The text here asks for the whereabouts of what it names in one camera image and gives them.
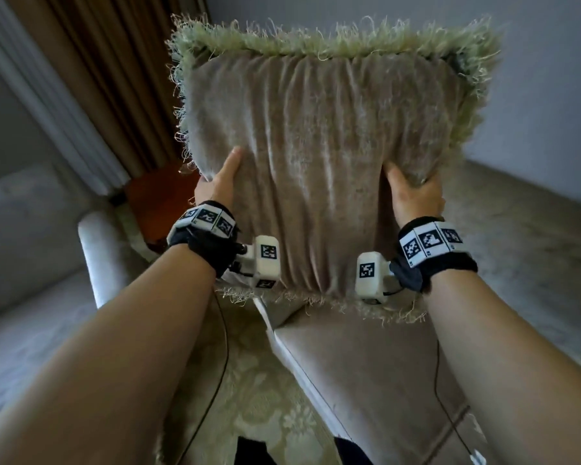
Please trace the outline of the white sheer curtain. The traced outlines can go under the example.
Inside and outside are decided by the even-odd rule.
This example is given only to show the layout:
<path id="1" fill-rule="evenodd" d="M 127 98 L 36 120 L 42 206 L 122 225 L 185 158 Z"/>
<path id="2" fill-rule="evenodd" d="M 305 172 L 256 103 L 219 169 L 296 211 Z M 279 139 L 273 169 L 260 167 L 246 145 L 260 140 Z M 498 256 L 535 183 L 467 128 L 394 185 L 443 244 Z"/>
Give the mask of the white sheer curtain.
<path id="1" fill-rule="evenodd" d="M 0 75 L 93 192 L 109 196 L 124 187 L 127 171 L 6 0 L 0 0 Z"/>

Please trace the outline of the brown wooden side table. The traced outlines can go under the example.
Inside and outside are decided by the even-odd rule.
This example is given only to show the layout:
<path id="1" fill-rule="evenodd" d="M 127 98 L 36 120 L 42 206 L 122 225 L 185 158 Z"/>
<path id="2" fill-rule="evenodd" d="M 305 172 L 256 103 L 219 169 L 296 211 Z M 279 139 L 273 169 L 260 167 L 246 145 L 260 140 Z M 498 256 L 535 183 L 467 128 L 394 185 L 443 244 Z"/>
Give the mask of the brown wooden side table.
<path id="1" fill-rule="evenodd" d="M 178 160 L 132 179 L 124 187 L 126 201 L 148 249 L 161 254 L 167 248 L 171 227 L 193 206 L 200 177 L 197 169 Z"/>

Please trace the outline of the person's right forearm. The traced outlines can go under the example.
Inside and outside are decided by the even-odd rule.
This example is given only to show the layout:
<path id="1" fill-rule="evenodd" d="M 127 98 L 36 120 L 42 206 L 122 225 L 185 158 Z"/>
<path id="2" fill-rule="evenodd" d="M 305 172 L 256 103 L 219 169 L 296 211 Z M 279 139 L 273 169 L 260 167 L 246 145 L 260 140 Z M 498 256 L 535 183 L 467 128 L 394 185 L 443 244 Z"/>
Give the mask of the person's right forearm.
<path id="1" fill-rule="evenodd" d="M 581 367 L 476 273 L 436 274 L 426 305 L 499 459 L 506 465 L 581 465 Z"/>

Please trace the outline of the person's right hand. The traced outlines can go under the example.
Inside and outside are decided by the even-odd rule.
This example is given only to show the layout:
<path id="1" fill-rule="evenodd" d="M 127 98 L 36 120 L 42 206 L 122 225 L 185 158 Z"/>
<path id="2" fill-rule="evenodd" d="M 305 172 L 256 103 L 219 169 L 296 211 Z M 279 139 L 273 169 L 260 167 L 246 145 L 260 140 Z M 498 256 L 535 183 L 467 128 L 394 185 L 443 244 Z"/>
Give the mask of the person's right hand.
<path id="1" fill-rule="evenodd" d="M 445 207 L 440 173 L 434 173 L 422 185 L 413 187 L 407 195 L 393 195 L 393 213 L 400 228 L 424 217 L 442 218 Z"/>

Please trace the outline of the black marker wristband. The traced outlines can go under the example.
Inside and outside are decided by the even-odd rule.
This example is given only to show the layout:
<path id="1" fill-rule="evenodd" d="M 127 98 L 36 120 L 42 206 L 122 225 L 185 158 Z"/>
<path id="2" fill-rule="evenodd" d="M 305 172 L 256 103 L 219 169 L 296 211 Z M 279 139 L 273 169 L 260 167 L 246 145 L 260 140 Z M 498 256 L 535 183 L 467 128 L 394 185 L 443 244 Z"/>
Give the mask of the black marker wristband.
<path id="1" fill-rule="evenodd" d="M 450 223 L 425 216 L 400 229 L 398 256 L 389 263 L 389 269 L 403 288 L 426 293 L 436 274 L 446 270 L 477 273 L 478 265 Z"/>
<path id="2" fill-rule="evenodd" d="M 214 269 L 219 280 L 238 254 L 237 223 L 227 207 L 208 200 L 186 210 L 174 223 L 167 245 L 186 244 Z"/>

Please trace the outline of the brown curtain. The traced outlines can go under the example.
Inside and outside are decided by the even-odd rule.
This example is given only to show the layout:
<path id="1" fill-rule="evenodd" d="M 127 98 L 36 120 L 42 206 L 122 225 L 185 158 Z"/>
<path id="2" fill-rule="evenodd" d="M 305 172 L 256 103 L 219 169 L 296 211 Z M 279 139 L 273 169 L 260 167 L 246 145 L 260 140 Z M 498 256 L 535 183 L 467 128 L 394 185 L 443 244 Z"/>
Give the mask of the brown curtain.
<path id="1" fill-rule="evenodd" d="M 132 177 L 178 161 L 167 46 L 204 0 L 6 0 Z"/>

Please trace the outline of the person's left forearm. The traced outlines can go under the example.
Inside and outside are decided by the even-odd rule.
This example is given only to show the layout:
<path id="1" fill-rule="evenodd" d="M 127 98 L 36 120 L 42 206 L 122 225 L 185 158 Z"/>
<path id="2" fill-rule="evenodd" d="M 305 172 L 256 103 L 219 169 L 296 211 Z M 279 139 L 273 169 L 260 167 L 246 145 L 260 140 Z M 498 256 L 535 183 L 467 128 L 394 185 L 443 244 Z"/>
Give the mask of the person's left forearm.
<path id="1" fill-rule="evenodd" d="M 216 279 L 186 244 L 98 310 L 0 413 L 0 465 L 147 465 Z"/>

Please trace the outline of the beige fringed cushion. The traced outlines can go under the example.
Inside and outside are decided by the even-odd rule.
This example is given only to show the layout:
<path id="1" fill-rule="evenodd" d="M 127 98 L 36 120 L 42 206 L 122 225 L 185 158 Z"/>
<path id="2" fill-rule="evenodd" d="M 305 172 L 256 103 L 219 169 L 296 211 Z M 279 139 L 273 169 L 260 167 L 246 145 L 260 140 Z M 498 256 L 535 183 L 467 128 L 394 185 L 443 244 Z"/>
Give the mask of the beige fringed cushion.
<path id="1" fill-rule="evenodd" d="M 358 300 L 356 259 L 396 256 L 398 226 L 382 165 L 413 185 L 457 158 L 481 122 L 501 35 L 487 20 L 465 27 L 399 21 L 335 33 L 213 25 L 175 17 L 168 42 L 185 157 L 206 178 L 243 149 L 232 210 L 239 241 L 279 241 L 281 281 L 256 288 L 227 270 L 219 291 L 337 306 L 364 318 L 415 322 L 409 290 L 383 305 Z"/>

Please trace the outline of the person's left hand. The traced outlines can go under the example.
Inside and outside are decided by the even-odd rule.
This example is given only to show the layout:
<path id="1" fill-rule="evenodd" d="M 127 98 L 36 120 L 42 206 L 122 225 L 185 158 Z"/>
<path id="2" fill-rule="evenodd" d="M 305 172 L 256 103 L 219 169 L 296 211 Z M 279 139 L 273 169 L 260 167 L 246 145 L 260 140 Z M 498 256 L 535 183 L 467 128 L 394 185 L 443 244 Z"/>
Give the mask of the person's left hand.
<path id="1" fill-rule="evenodd" d="M 194 190 L 194 204 L 215 201 L 228 210 L 233 207 L 234 180 L 240 168 L 243 149 L 235 146 L 226 158 L 221 170 L 211 179 L 201 177 Z"/>

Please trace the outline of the grey sofa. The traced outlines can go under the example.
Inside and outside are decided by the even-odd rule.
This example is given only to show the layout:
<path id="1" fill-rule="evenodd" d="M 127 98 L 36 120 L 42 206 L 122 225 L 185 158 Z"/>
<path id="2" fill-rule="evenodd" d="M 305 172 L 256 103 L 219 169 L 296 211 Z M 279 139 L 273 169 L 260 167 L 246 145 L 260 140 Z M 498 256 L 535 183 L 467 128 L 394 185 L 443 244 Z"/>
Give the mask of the grey sofa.
<path id="1" fill-rule="evenodd" d="M 0 411 L 148 262 L 52 163 L 0 178 Z"/>

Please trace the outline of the person's dark trousers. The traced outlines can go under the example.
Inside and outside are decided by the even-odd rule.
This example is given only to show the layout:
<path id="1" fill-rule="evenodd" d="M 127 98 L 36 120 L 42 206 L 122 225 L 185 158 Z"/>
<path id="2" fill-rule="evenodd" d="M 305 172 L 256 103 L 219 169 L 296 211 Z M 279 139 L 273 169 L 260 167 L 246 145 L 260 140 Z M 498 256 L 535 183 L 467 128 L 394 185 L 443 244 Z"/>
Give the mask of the person's dark trousers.
<path id="1" fill-rule="evenodd" d="M 364 451 L 354 442 L 334 437 L 341 465 L 373 465 Z M 278 465 L 269 454 L 265 442 L 239 437 L 233 465 Z"/>

